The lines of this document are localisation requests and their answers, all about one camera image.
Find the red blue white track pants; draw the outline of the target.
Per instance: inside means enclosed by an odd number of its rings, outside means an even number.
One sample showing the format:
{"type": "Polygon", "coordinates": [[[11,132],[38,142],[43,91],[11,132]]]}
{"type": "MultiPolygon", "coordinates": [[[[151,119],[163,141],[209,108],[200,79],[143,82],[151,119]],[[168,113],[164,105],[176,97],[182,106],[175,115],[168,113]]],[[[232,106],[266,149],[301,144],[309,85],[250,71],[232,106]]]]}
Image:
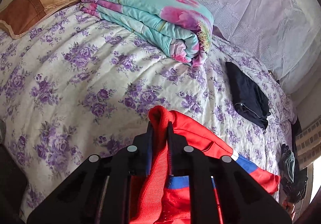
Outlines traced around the red blue white track pants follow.
{"type": "Polygon", "coordinates": [[[186,145],[204,155],[219,159],[230,156],[267,193],[278,191],[281,177],[261,169],[237,153],[222,139],[191,117],[163,106],[155,106],[148,113],[153,127],[153,157],[150,174],[131,180],[130,223],[190,223],[190,192],[186,145]],[[167,127],[174,129],[174,175],[169,175],[167,127]]]}

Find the purple floral bed sheet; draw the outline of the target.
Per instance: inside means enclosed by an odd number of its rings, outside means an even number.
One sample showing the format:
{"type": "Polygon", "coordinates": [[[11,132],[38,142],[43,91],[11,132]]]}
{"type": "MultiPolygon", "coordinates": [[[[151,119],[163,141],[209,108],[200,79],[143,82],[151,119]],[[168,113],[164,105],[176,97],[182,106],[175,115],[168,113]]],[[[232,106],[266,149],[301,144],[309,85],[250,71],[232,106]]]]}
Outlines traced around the purple floral bed sheet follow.
{"type": "Polygon", "coordinates": [[[206,62],[193,68],[77,5],[20,39],[1,32],[4,143],[29,180],[22,218],[88,156],[111,156],[129,145],[146,130],[156,105],[192,117],[274,174],[282,144],[292,143],[296,116],[289,96],[255,56],[217,35],[206,62]],[[267,96],[266,130],[235,111],[226,62],[267,96]]]}

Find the folded black pants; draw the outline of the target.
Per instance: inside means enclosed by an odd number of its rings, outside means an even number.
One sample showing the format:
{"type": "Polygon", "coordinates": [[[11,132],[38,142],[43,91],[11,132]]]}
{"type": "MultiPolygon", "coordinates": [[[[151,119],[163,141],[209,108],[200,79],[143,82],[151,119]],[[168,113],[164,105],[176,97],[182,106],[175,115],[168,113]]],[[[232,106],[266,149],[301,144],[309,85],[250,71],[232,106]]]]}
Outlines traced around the folded black pants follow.
{"type": "Polygon", "coordinates": [[[237,65],[226,62],[225,67],[235,111],[243,118],[266,130],[270,115],[268,98],[237,65]]]}

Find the teal green garment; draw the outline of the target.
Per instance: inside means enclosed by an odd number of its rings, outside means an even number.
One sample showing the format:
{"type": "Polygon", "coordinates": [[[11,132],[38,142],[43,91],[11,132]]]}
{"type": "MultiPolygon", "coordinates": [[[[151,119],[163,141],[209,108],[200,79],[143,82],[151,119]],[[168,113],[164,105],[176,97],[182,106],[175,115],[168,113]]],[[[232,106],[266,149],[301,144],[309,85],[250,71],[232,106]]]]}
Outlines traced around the teal green garment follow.
{"type": "Polygon", "coordinates": [[[295,156],[293,151],[286,144],[282,144],[281,146],[281,159],[278,165],[280,170],[283,172],[284,177],[293,183],[295,173],[295,156]]]}

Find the folded floral teal quilt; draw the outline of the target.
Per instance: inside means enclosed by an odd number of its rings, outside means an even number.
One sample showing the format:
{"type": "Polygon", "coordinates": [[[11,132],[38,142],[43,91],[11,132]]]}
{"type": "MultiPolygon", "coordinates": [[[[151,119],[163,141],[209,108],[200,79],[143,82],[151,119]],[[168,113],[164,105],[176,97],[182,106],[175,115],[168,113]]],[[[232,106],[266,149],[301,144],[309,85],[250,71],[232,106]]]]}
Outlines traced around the folded floral teal quilt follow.
{"type": "Polygon", "coordinates": [[[191,67],[203,65],[214,19],[195,0],[81,0],[82,10],[132,31],[166,56],[191,67]]]}

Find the checkered beige curtain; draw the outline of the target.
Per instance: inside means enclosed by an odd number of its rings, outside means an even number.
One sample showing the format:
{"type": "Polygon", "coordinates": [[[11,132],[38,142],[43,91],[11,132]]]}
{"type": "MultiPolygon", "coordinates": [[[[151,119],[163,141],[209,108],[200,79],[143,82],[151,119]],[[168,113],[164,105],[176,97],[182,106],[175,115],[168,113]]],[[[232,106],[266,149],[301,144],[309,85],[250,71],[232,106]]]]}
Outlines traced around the checkered beige curtain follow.
{"type": "Polygon", "coordinates": [[[299,169],[305,169],[320,157],[321,119],[318,117],[296,136],[299,169]]]}

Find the white lace cover cloth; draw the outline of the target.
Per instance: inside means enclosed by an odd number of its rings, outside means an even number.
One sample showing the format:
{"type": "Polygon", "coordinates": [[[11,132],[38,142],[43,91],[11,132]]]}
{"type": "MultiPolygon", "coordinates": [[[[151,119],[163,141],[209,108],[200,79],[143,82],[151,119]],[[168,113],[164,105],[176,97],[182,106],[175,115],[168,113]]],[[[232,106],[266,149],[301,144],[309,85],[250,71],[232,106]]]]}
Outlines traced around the white lace cover cloth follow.
{"type": "Polygon", "coordinates": [[[196,0],[235,45],[253,53],[290,94],[307,94],[320,79],[317,0],[196,0]]]}

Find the brown orange pillow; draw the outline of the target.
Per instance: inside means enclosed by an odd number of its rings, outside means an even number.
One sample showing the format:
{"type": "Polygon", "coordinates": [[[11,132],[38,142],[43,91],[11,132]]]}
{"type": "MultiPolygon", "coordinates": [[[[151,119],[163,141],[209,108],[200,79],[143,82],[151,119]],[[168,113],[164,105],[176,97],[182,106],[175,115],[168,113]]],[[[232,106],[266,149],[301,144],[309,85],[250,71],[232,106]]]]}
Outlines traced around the brown orange pillow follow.
{"type": "Polygon", "coordinates": [[[1,30],[18,39],[57,11],[81,0],[13,0],[1,11],[1,30]]]}

